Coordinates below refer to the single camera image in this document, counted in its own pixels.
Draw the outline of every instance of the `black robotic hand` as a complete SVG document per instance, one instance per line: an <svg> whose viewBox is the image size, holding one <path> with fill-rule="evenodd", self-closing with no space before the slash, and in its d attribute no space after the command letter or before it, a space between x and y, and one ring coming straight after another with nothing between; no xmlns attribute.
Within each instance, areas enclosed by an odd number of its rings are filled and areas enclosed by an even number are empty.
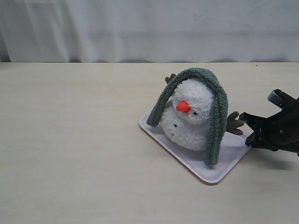
<svg viewBox="0 0 299 224"><path fill-rule="evenodd" d="M281 111L268 118L245 112L240 114L239 119L253 130L245 144L271 151L294 152L299 156L299 98L294 99L276 89L267 99Z"/></svg>

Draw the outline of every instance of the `plastic tray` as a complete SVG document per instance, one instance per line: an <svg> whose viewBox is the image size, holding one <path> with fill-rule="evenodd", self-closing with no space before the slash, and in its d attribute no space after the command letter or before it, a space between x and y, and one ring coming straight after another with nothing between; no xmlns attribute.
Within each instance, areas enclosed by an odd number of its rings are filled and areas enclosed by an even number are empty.
<svg viewBox="0 0 299 224"><path fill-rule="evenodd" d="M221 143L219 162L213 169L208 168L204 163L204 150L192 151L171 142L161 127L151 127L146 124L149 114L145 114L139 120L140 127L207 184L219 183L250 150L250 147L245 145L247 135L225 133Z"/></svg>

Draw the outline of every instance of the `white curtain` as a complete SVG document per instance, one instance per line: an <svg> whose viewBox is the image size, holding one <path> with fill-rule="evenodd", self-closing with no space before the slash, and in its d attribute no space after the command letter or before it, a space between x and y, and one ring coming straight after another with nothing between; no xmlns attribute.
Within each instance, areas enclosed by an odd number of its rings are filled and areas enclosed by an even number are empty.
<svg viewBox="0 0 299 224"><path fill-rule="evenodd" d="M12 62L299 62L299 0L0 0Z"/></svg>

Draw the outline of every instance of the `white table surface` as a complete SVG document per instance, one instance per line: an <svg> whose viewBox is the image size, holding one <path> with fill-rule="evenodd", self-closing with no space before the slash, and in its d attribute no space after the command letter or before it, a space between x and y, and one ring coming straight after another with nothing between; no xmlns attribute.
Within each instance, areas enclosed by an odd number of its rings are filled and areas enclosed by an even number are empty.
<svg viewBox="0 0 299 224"><path fill-rule="evenodd" d="M230 112L299 96L299 63L0 63L0 223L298 224L296 154L252 149L207 186L141 130L189 67L216 74Z"/></svg>

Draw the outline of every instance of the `white backdrop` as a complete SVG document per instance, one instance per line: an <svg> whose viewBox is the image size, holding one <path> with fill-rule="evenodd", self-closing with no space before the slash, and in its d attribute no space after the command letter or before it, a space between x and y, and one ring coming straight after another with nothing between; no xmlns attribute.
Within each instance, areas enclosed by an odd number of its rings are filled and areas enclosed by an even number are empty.
<svg viewBox="0 0 299 224"><path fill-rule="evenodd" d="M0 0L12 62L299 62L299 0Z"/></svg>

